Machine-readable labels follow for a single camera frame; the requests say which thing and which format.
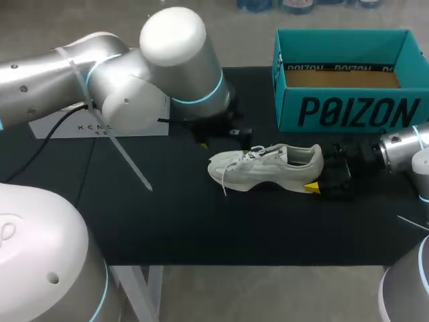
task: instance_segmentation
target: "robotic arm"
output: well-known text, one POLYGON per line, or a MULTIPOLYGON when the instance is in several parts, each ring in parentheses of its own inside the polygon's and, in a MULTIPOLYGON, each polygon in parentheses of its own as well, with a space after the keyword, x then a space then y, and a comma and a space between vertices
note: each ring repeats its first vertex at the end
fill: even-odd
POLYGON ((231 125, 238 116, 234 90, 204 22, 187 8, 150 17, 136 49, 113 34, 97 32, 45 54, 0 64, 0 129, 85 101, 76 73, 106 123, 122 133, 158 121, 171 97, 171 122, 190 127, 198 143, 208 136, 231 136, 249 148, 251 131, 231 125))

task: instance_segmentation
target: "table leg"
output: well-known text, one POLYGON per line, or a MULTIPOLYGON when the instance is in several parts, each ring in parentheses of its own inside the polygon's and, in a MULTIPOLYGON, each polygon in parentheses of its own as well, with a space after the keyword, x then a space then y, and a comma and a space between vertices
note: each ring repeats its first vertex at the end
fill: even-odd
POLYGON ((149 276, 147 277, 147 289, 149 290, 149 296, 152 299, 155 312, 158 316, 160 316, 163 273, 163 266, 150 266, 149 276))
POLYGON ((112 266, 111 268, 121 282, 138 321, 159 322, 140 266, 112 266))

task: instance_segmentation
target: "blue led ring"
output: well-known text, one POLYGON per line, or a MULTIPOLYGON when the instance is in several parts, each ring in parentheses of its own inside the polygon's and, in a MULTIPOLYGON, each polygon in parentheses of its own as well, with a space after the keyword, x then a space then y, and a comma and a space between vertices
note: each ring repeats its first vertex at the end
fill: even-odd
POLYGON ((219 89, 219 87, 221 87, 222 80, 223 80, 223 70, 221 70, 221 79, 219 79, 219 83, 214 88, 214 90, 210 94, 208 94, 207 96, 204 96, 201 99, 197 99, 196 101, 181 101, 179 99, 172 99, 172 100, 175 101, 175 102, 177 102, 177 103, 187 104, 187 105, 197 104, 197 103, 204 102, 205 100, 209 99, 210 97, 213 96, 213 94, 215 94, 217 92, 217 90, 219 89))

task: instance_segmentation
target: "black cable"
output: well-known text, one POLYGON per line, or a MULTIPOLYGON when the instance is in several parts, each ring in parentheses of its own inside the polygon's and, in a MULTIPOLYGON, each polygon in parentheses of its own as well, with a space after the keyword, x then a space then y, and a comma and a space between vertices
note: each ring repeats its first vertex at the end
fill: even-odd
POLYGON ((46 144, 48 144, 49 139, 52 137, 52 135, 54 134, 54 132, 60 127, 60 125, 62 124, 62 122, 64 122, 69 116, 71 116, 72 114, 76 113, 77 111, 80 111, 82 109, 88 109, 87 105, 82 105, 79 107, 76 107, 74 109, 72 109, 71 111, 67 112, 66 115, 64 115, 63 117, 61 117, 58 122, 56 122, 56 124, 54 125, 54 127, 49 131, 48 135, 46 136, 45 140, 43 141, 42 145, 38 148, 38 150, 36 151, 35 154, 33 154, 33 156, 23 165, 21 166, 19 169, 17 169, 13 174, 11 174, 4 183, 8 183, 10 181, 12 181, 14 178, 16 178, 17 176, 19 176, 22 172, 24 172, 28 166, 39 156, 39 154, 43 151, 43 149, 45 148, 46 144))

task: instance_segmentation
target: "white sneaker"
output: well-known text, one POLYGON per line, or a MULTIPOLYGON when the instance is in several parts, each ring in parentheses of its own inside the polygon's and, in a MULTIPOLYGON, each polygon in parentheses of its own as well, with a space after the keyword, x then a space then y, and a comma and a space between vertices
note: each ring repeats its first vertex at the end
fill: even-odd
POLYGON ((210 158, 208 173, 217 183, 237 191, 249 191, 261 182, 274 182, 298 193, 308 193, 304 185, 314 182, 323 170, 319 145, 297 148, 277 144, 253 147, 248 153, 230 151, 210 158))

